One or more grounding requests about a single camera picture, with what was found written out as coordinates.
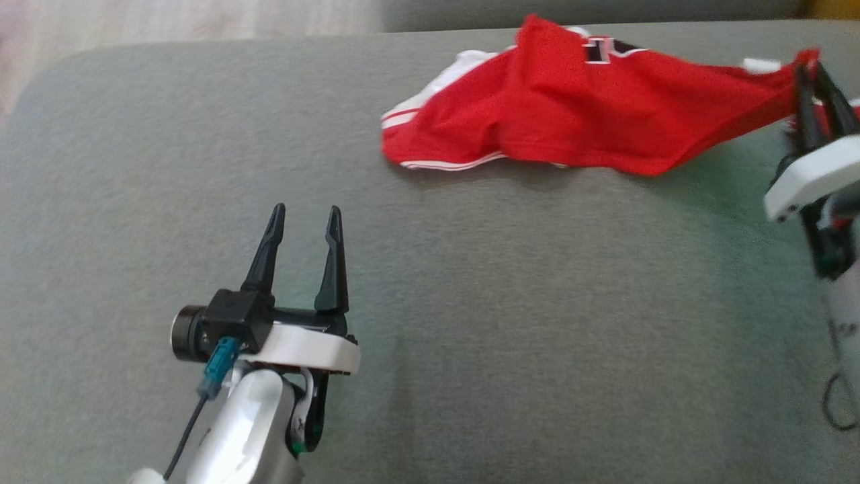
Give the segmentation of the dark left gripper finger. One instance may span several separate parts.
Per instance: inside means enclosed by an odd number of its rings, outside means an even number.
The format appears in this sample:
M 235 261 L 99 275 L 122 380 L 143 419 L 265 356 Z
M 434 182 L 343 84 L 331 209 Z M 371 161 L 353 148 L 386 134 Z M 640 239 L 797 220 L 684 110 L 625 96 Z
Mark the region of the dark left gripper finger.
M 284 236 L 285 223 L 286 206 L 283 203 L 276 204 L 273 211 L 271 211 L 266 230 L 262 234 L 260 244 L 255 252 L 255 257 L 249 267 L 245 281 L 241 285 L 242 291 L 254 291 L 264 295 L 271 295 L 277 249 Z
M 338 206 L 331 206 L 325 240 L 329 251 L 319 292 L 314 298 L 314 310 L 325 315 L 344 315 L 349 311 L 349 300 L 346 248 Z

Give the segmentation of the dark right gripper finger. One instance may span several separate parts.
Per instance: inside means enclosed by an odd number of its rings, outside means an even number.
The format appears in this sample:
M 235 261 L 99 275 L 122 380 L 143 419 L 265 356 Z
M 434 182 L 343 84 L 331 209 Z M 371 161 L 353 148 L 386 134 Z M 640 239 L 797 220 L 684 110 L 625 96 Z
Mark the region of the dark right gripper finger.
M 808 67 L 801 65 L 796 71 L 798 87 L 798 110 L 795 114 L 796 152 L 804 156 L 826 144 L 826 135 L 819 123 L 815 110 L 815 89 L 813 74 Z
M 854 107 L 836 86 L 823 64 L 815 69 L 814 95 L 821 102 L 827 140 L 859 134 L 859 120 Z

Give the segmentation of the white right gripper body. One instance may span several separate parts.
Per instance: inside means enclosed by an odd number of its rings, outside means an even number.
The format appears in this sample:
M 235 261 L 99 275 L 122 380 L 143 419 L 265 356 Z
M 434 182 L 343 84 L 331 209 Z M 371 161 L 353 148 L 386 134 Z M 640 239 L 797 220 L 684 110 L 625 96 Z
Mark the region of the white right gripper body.
M 836 280 L 857 261 L 859 138 L 852 134 L 794 159 L 764 197 L 770 221 L 798 215 L 818 278 Z

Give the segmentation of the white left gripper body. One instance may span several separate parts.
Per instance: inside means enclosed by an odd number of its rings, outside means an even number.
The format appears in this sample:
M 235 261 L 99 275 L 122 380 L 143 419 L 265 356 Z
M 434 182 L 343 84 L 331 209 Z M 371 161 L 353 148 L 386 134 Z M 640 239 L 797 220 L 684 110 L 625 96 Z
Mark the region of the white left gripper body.
M 304 378 L 299 389 L 286 441 L 292 454 L 316 450 L 325 428 L 326 403 L 332 374 L 350 376 L 359 370 L 357 338 L 348 331 L 344 313 L 314 315 L 307 310 L 277 313 L 258 364 L 278 374 Z

